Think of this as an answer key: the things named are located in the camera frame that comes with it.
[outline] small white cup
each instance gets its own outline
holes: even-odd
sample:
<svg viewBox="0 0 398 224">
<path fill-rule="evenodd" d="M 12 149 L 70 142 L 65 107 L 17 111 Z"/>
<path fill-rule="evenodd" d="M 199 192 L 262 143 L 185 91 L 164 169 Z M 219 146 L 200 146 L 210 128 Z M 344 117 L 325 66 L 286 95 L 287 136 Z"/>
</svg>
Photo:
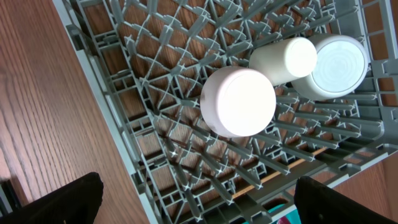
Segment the small white cup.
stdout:
<svg viewBox="0 0 398 224">
<path fill-rule="evenodd" d="M 318 34 L 309 38 L 318 52 L 318 63 L 307 77 L 292 81 L 294 89 L 310 100 L 327 100 L 351 93 L 368 71 L 365 48 L 352 37 Z"/>
<path fill-rule="evenodd" d="M 294 37 L 256 49 L 250 56 L 249 68 L 263 73 L 276 86 L 309 75 L 317 58 L 308 39 Z"/>
<path fill-rule="evenodd" d="M 206 124 L 227 138 L 252 136 L 264 130 L 275 113 L 271 82 L 260 72 L 223 67 L 204 84 L 200 110 Z"/>
</svg>

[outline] brown wood grain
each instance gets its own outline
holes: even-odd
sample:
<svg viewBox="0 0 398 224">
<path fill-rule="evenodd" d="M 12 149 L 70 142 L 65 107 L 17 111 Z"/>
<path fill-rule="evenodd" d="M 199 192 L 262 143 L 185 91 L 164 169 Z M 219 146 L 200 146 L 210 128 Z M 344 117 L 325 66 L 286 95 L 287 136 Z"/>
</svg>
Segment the brown wood grain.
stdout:
<svg viewBox="0 0 398 224">
<path fill-rule="evenodd" d="M 25 205 L 91 171 L 96 223 L 148 222 L 52 1 L 0 1 L 0 180 Z M 391 217 L 381 164 L 336 190 Z"/>
</svg>

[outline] gray plastic dish rack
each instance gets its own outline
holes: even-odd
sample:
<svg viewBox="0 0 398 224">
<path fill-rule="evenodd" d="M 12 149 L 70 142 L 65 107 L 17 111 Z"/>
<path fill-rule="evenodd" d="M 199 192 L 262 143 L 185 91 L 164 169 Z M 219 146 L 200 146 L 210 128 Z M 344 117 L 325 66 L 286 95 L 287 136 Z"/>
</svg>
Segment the gray plastic dish rack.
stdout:
<svg viewBox="0 0 398 224">
<path fill-rule="evenodd" d="M 383 95 L 398 92 L 381 90 L 378 82 L 392 78 L 398 86 L 390 1 L 202 0 L 194 6 L 174 0 L 172 15 L 160 13 L 163 0 L 53 2 L 151 223 L 270 223 L 295 209 L 292 189 L 298 177 L 324 174 L 324 184 L 334 187 L 398 150 L 398 108 L 383 105 L 382 100 Z M 364 10 L 375 4 L 383 28 L 370 32 Z M 95 34 L 85 9 L 97 5 L 104 9 L 98 16 L 106 18 L 112 29 Z M 132 7 L 142 11 L 141 22 L 125 19 Z M 190 27 L 183 26 L 179 11 L 190 13 Z M 158 34 L 149 29 L 153 18 L 163 24 Z M 122 26 L 134 30 L 135 36 L 121 35 Z M 201 31 L 207 26 L 213 31 L 204 37 Z M 238 143 L 206 127 L 198 110 L 199 94 L 217 69 L 214 62 L 245 67 L 256 47 L 325 32 L 354 37 L 369 52 L 368 74 L 355 92 L 314 102 L 299 96 L 289 84 L 281 85 L 276 88 L 280 94 L 275 117 L 263 132 Z M 184 46 L 172 43 L 175 34 L 187 38 Z M 384 34 L 388 58 L 373 60 L 370 38 L 379 34 Z M 157 43 L 154 57 L 140 50 L 143 40 Z M 193 43 L 204 46 L 201 57 L 190 48 Z M 114 49 L 121 52 L 117 60 L 127 65 L 116 73 L 104 56 Z M 166 66 L 160 59 L 163 49 L 180 55 L 175 65 Z M 134 58 L 149 65 L 146 72 L 136 72 Z M 154 77 L 155 69 L 164 73 Z M 165 87 L 159 87 L 159 80 Z M 121 95 L 133 90 L 138 103 L 123 101 Z M 144 112 L 132 116 L 128 106 L 141 106 Z M 185 110 L 194 114 L 191 121 L 186 121 Z M 176 139 L 181 129 L 184 141 Z M 148 153 L 147 143 L 159 150 Z M 159 182 L 159 175 L 154 175 L 159 170 L 169 174 L 163 178 L 172 184 Z M 209 192 L 215 195 L 211 200 L 204 197 Z M 269 212 L 277 200 L 284 205 Z"/>
</svg>

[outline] wooden stick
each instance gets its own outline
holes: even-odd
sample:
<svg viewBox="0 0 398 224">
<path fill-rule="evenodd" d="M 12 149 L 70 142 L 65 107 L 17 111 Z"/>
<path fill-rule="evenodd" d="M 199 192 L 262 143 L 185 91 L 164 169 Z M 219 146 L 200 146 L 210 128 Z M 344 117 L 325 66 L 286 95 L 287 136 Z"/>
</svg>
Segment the wooden stick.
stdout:
<svg viewBox="0 0 398 224">
<path fill-rule="evenodd" d="M 326 147 L 323 147 L 323 148 L 321 148 L 321 149 L 316 150 L 316 151 L 313 152 L 312 154 L 313 154 L 314 156 L 316 156 L 316 155 L 318 155 L 319 153 L 325 151 L 326 149 L 327 149 Z M 297 161 L 294 161 L 293 163 L 289 164 L 288 167 L 289 167 L 289 169 L 291 169 L 291 168 L 293 168 L 293 167 L 295 167 L 295 166 L 301 164 L 301 163 L 304 162 L 304 161 L 305 161 L 304 159 L 298 159 Z M 265 182 L 267 182 L 268 180 L 271 180 L 272 178 L 278 176 L 279 174 L 280 174 L 280 172 L 279 172 L 279 171 L 276 171 L 276 172 L 274 172 L 274 173 L 272 173 L 272 174 L 270 174 L 270 175 L 264 177 L 263 179 L 261 179 L 261 183 L 265 183 Z M 253 186 L 253 185 L 249 185 L 249 186 L 243 188 L 242 190 L 236 192 L 235 194 L 233 194 L 233 195 L 232 195 L 232 198 L 235 199 L 235 198 L 237 198 L 237 197 L 239 197 L 239 196 L 241 196 L 241 195 L 244 195 L 244 194 L 246 194 L 248 191 L 250 191 L 250 190 L 252 190 L 252 189 L 254 189 L 254 186 Z"/>
</svg>

